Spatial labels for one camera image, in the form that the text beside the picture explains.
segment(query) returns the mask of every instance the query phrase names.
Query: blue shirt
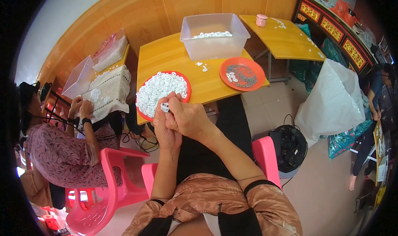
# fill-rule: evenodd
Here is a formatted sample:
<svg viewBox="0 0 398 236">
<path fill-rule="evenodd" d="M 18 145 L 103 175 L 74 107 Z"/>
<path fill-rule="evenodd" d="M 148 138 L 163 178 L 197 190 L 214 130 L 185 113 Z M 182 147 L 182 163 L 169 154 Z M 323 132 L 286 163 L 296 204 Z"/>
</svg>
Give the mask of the blue shirt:
<svg viewBox="0 0 398 236">
<path fill-rule="evenodd" d="M 375 97 L 373 98 L 373 106 L 377 110 L 377 106 L 379 105 L 379 97 L 381 94 L 381 89 L 383 88 L 383 79 L 381 70 L 376 71 L 371 78 L 370 81 L 370 89 L 375 93 Z"/>
</svg>

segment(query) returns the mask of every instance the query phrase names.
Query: pile of metal pins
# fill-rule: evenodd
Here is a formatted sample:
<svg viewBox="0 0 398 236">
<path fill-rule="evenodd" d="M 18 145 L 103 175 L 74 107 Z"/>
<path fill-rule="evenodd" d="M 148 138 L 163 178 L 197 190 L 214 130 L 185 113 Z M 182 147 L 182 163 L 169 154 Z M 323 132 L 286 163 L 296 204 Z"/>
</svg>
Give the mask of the pile of metal pins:
<svg viewBox="0 0 398 236">
<path fill-rule="evenodd" d="M 237 87 L 250 88 L 257 83 L 256 74 L 253 74 L 253 71 L 250 68 L 246 67 L 245 65 L 234 64 L 227 66 L 226 73 L 232 73 L 232 72 L 235 74 L 235 78 L 238 79 L 239 82 L 245 83 L 245 84 L 240 84 L 239 82 L 234 82 Z"/>
</svg>

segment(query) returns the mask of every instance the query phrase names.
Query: pink container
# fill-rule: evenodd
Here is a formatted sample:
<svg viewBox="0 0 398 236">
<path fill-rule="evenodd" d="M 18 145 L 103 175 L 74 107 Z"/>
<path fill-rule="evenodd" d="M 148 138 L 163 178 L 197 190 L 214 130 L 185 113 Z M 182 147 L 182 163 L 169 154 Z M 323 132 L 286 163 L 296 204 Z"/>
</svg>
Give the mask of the pink container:
<svg viewBox="0 0 398 236">
<path fill-rule="evenodd" d="M 265 27 L 267 23 L 267 18 L 268 17 L 266 15 L 258 14 L 256 19 L 256 25 L 258 27 Z"/>
</svg>

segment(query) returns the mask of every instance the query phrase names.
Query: red plate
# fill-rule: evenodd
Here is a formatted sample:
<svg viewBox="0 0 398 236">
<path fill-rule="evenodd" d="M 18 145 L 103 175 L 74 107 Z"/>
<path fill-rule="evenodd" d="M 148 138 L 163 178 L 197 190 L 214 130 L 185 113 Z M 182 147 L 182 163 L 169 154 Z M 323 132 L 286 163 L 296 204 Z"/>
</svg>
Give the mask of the red plate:
<svg viewBox="0 0 398 236">
<path fill-rule="evenodd" d="M 191 84 L 189 83 L 188 78 L 187 78 L 185 75 L 183 75 L 183 74 L 181 74 L 180 72 L 177 72 L 177 71 L 162 71 L 162 73 L 166 73 L 166 74 L 171 74 L 172 72 L 175 72 L 177 75 L 182 76 L 182 78 L 184 78 L 184 80 L 187 82 L 187 97 L 186 97 L 185 99 L 182 100 L 182 103 L 188 103 L 189 99 L 191 98 L 191 92 L 192 92 Z M 143 83 L 141 86 L 145 85 L 145 83 L 146 83 L 149 79 L 151 79 L 153 76 L 149 77 L 146 81 L 144 81 L 144 83 Z M 150 118 L 150 117 L 148 117 L 147 115 L 144 115 L 144 114 L 140 111 L 140 109 L 138 109 L 137 106 L 136 106 L 135 108 L 137 109 L 137 112 L 138 112 L 138 114 L 141 115 L 141 117 L 143 117 L 144 119 L 146 119 L 146 120 L 148 120 L 148 121 L 153 121 L 153 118 Z"/>
<path fill-rule="evenodd" d="M 229 82 L 228 77 L 226 77 L 226 71 L 227 67 L 229 65 L 244 65 L 248 68 L 250 68 L 253 71 L 253 74 L 256 74 L 257 76 L 257 83 L 252 85 L 249 88 L 242 88 L 238 87 L 235 85 L 235 82 Z M 244 73 L 245 76 L 251 77 L 253 75 L 250 75 L 248 73 Z M 264 70 L 262 67 L 254 62 L 253 60 L 244 58 L 244 57 L 232 57 L 229 59 L 226 59 L 220 66 L 220 77 L 222 81 L 227 84 L 228 86 L 232 87 L 233 89 L 240 90 L 240 91 L 252 91 L 259 89 L 263 84 L 266 79 L 266 75 L 264 74 Z"/>
</svg>

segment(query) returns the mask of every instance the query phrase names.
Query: hand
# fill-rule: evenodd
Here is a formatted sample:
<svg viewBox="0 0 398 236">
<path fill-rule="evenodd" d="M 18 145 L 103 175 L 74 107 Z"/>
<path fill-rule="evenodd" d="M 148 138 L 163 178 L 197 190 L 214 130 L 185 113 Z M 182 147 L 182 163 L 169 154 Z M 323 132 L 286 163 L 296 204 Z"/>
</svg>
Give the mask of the hand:
<svg viewBox="0 0 398 236">
<path fill-rule="evenodd" d="M 169 123 L 168 121 L 174 120 L 174 117 L 170 112 L 165 113 L 160 109 L 160 104 L 168 102 L 172 97 L 176 98 L 178 101 L 182 101 L 181 94 L 176 95 L 175 92 L 170 93 L 167 97 L 159 99 L 153 118 L 153 126 L 155 128 L 156 138 L 159 141 L 160 149 L 179 154 L 182 144 L 182 135 L 175 130 L 167 128 L 166 124 Z"/>
<path fill-rule="evenodd" d="M 69 118 L 74 119 L 77 111 L 80 109 L 83 103 L 82 96 L 77 96 L 75 99 L 72 100 L 72 104 L 70 105 L 69 109 Z"/>
<path fill-rule="evenodd" d="M 169 99 L 173 116 L 167 120 L 167 128 L 202 142 L 209 135 L 214 124 L 207 117 L 202 104 L 182 103 L 176 97 Z"/>
<path fill-rule="evenodd" d="M 373 117 L 374 121 L 378 121 L 379 120 L 379 114 L 376 111 L 372 112 L 372 117 Z"/>
<path fill-rule="evenodd" d="M 93 112 L 93 106 L 91 104 L 91 101 L 89 100 L 82 101 L 79 111 L 80 111 L 80 117 L 82 119 L 88 118 Z"/>
</svg>

